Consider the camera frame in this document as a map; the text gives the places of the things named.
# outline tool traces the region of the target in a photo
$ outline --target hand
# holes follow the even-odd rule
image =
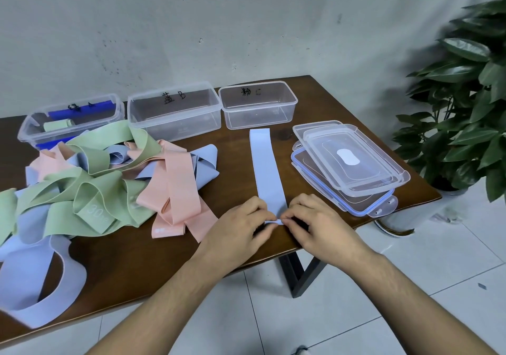
[[[292,217],[307,223],[309,232]],[[303,249],[347,274],[362,259],[376,254],[336,211],[314,194],[295,197],[281,220]]]
[[[221,279],[246,262],[269,239],[277,224],[268,224],[256,236],[255,230],[266,220],[276,220],[259,197],[228,210],[207,233],[192,259],[200,260]]]

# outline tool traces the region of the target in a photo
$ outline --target table top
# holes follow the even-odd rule
[[[291,165],[292,146],[297,141],[292,127],[301,123],[338,120],[356,125],[402,167],[411,180],[395,190],[399,209],[412,207],[439,199],[439,194],[411,167],[392,152],[378,137],[332,97],[313,77],[301,76],[272,80],[285,81],[299,103],[295,107],[293,121],[268,126],[274,155],[289,203],[300,193],[315,193]],[[9,154],[0,158],[0,191],[25,187],[24,167],[34,160],[38,152],[27,143],[17,140],[17,132],[24,117],[0,119],[3,148]],[[222,127],[203,135],[197,135],[176,145],[188,151],[207,144],[218,148],[219,176],[200,190],[200,195],[217,217],[250,197],[257,195],[255,174],[251,160],[250,130],[229,130],[222,120]],[[353,228],[369,223],[369,216],[357,218],[340,211],[328,202]],[[76,237],[70,245],[70,255],[83,264],[87,279],[79,297],[56,320],[36,330],[18,323],[0,313],[0,343],[93,314],[102,313],[137,299],[150,296],[180,269],[197,249],[197,242],[190,233],[181,237],[151,238],[154,216],[138,229],[127,226],[110,235],[99,238]],[[269,241],[238,270],[249,268],[299,249],[300,246],[286,227],[274,231]],[[61,275],[61,263],[53,257],[41,297],[49,295],[57,286]]]

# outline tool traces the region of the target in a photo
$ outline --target metal table leg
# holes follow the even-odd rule
[[[298,298],[316,279],[327,263],[313,257],[308,268],[304,271],[296,252],[279,257],[279,262],[288,282],[291,295]]]

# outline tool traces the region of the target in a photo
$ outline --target white wall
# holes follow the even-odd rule
[[[106,92],[312,74],[380,137],[480,0],[0,0],[0,116]]]

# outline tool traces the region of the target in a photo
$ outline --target left hand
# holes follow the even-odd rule
[[[250,259],[269,239],[277,224],[268,224],[256,236],[255,230],[266,220],[276,220],[267,210],[267,204],[259,197],[228,210],[214,224],[200,243],[192,260],[221,279]]]

